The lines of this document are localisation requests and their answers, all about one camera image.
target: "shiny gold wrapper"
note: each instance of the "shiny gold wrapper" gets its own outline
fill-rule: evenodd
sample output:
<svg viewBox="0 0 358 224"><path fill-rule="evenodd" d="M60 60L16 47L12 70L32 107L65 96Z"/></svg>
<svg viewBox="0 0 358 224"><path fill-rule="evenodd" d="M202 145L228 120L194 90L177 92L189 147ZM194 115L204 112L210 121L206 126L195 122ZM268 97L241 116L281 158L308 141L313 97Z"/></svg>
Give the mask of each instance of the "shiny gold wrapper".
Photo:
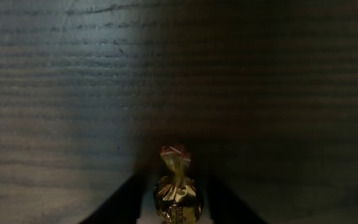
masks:
<svg viewBox="0 0 358 224"><path fill-rule="evenodd" d="M203 199L194 180L185 176L190 155L183 145L164 146L160 151L174 175L161 177L154 188L157 213L169 224L194 224L201 216Z"/></svg>

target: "dark wood tabletop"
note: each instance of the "dark wood tabletop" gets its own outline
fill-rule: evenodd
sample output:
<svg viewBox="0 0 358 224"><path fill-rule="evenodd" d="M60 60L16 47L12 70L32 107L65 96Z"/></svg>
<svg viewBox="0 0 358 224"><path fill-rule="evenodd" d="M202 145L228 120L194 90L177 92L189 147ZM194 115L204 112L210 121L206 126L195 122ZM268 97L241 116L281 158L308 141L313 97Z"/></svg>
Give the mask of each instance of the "dark wood tabletop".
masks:
<svg viewBox="0 0 358 224"><path fill-rule="evenodd" d="M358 224L358 0L0 0L0 223L78 223L166 142L270 223Z"/></svg>

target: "wrapped candy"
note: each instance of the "wrapped candy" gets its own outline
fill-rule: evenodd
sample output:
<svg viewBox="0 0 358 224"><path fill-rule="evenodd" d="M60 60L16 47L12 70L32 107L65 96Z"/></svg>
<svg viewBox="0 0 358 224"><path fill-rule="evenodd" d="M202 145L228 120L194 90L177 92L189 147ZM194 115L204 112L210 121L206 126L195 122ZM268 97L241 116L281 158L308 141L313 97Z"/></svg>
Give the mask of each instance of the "wrapped candy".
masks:
<svg viewBox="0 0 358 224"><path fill-rule="evenodd" d="M157 213L167 224L194 224L201 216L203 199L196 190L195 181L185 176L190 165L190 154L184 145L164 146L160 151L172 176L161 177L154 188Z"/></svg>

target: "candy wrapper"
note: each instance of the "candy wrapper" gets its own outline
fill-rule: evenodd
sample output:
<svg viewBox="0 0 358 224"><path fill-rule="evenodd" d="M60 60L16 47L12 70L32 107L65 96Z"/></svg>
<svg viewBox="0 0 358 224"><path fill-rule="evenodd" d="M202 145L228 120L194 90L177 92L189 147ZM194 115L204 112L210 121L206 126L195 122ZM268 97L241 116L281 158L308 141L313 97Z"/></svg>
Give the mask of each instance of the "candy wrapper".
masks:
<svg viewBox="0 0 358 224"><path fill-rule="evenodd" d="M167 224L194 224L201 216L203 198L194 180L185 176L190 154L183 145L164 146L160 151L172 176L161 177L154 188L157 213Z"/></svg>

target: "wooden table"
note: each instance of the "wooden table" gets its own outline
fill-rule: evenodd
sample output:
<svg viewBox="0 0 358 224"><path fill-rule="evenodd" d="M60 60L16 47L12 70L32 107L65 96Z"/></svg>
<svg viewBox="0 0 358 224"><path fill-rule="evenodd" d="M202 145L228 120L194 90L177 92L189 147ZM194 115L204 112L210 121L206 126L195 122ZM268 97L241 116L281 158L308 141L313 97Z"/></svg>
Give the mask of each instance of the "wooden table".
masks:
<svg viewBox="0 0 358 224"><path fill-rule="evenodd" d="M164 141L270 223L358 224L358 0L0 0L0 223L76 223Z"/></svg>

